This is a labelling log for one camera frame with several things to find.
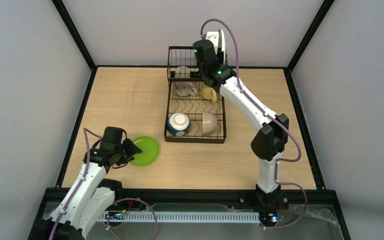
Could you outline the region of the green plastic plate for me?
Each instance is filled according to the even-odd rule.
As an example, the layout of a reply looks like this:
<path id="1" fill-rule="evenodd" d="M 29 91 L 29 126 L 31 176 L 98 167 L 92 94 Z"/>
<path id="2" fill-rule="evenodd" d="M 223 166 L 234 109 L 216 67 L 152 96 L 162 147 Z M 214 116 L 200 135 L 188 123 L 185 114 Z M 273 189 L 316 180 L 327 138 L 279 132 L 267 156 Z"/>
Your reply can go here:
<path id="1" fill-rule="evenodd" d="M 160 154 L 160 144 L 152 136 L 143 135 L 135 138 L 133 143 L 142 151 L 133 157 L 131 163 L 135 166 L 145 167 L 154 163 Z"/>

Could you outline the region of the white bowl with dark rim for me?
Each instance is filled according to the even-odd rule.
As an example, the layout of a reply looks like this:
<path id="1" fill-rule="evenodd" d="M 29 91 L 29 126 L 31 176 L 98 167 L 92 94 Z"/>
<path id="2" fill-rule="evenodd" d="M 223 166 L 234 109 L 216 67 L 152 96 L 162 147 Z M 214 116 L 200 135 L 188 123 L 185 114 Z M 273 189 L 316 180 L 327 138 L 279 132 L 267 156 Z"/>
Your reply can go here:
<path id="1" fill-rule="evenodd" d="M 189 117 L 181 112 L 171 114 L 166 124 L 168 132 L 175 137 L 185 136 L 191 128 Z"/>

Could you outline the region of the black wire dish rack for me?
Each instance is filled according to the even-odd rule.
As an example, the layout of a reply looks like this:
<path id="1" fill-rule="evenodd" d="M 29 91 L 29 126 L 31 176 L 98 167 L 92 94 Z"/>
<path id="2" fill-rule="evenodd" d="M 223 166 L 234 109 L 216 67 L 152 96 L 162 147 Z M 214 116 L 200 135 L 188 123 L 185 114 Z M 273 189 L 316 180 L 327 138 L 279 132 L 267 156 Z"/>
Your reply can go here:
<path id="1" fill-rule="evenodd" d="M 217 96 L 217 101 L 205 99 L 202 89 L 205 87 L 191 46 L 169 46 L 167 54 L 168 97 L 165 120 L 174 113 L 185 114 L 190 120 L 190 129 L 184 136 L 175 136 L 164 127 L 164 140 L 171 143 L 223 144 L 227 138 L 225 100 Z M 197 95 L 180 96 L 175 86 L 191 82 L 197 88 Z M 215 130 L 203 134 L 203 112 L 215 115 Z"/>

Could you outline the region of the seashell pattern ceramic mug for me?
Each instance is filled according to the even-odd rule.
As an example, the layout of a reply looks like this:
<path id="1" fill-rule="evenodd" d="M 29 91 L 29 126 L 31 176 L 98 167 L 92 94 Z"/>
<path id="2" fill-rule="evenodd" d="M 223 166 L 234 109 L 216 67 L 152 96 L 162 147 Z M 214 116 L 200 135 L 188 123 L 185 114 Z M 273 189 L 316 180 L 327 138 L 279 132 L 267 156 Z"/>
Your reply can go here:
<path id="1" fill-rule="evenodd" d="M 181 79 L 181 81 L 176 81 L 174 83 L 175 93 L 180 97 L 187 96 L 196 96 L 198 94 L 198 89 L 195 84 L 191 81 L 185 81 L 186 79 L 191 78 L 191 70 L 186 66 L 179 66 L 174 71 L 174 77 L 176 79 Z"/>

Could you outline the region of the plain white bowl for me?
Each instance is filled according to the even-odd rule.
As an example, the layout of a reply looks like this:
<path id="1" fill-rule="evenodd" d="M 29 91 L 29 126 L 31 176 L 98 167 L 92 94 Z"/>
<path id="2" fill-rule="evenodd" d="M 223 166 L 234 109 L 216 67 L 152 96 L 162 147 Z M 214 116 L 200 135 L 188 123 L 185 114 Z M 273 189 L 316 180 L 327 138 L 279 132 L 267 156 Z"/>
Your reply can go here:
<path id="1" fill-rule="evenodd" d="M 217 117 L 209 111 L 202 112 L 202 134 L 210 135 L 217 127 Z"/>

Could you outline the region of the yellow ceramic mug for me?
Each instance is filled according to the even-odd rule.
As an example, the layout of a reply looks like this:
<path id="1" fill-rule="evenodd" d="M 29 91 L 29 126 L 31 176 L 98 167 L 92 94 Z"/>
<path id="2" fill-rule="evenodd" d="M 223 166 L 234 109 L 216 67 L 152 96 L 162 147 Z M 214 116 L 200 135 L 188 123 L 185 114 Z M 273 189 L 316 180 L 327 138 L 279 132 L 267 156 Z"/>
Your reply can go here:
<path id="1" fill-rule="evenodd" d="M 218 101 L 217 92 L 211 87 L 204 86 L 201 90 L 201 95 L 206 100 L 211 100 L 213 102 Z"/>

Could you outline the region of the blue striped white plate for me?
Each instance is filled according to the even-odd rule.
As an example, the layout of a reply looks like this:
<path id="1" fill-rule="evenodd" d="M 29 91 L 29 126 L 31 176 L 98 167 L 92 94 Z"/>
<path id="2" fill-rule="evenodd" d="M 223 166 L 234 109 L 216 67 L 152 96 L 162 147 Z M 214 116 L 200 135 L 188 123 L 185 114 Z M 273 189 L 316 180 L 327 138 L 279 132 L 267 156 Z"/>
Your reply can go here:
<path id="1" fill-rule="evenodd" d="M 226 64 L 226 38 L 222 29 L 218 29 L 217 57 L 222 65 Z"/>

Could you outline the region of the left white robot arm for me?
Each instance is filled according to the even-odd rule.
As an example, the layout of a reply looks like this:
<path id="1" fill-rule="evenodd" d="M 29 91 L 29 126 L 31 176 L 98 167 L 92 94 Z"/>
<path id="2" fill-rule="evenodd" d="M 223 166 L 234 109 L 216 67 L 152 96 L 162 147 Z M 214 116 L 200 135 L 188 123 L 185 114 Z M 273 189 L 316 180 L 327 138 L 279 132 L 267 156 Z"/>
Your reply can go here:
<path id="1" fill-rule="evenodd" d="M 126 166 L 142 150 L 120 127 L 106 127 L 94 144 L 89 142 L 90 133 L 83 129 L 86 152 L 76 180 L 48 216 L 34 221 L 29 239 L 85 240 L 104 210 L 122 195 L 122 183 L 106 175 L 112 167 Z"/>

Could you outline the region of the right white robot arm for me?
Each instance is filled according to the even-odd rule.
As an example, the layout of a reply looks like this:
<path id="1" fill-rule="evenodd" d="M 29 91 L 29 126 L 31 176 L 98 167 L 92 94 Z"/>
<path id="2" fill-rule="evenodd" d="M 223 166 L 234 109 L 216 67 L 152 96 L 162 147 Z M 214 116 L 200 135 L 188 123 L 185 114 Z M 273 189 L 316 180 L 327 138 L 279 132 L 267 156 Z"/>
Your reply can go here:
<path id="1" fill-rule="evenodd" d="M 275 198 L 280 191 L 280 184 L 276 180 L 277 161 L 288 142 L 289 118 L 263 105 L 237 78 L 231 67 L 222 65 L 210 40 L 198 40 L 192 48 L 204 84 L 231 101 L 255 129 L 256 135 L 250 147 L 259 159 L 256 189 L 266 202 Z"/>

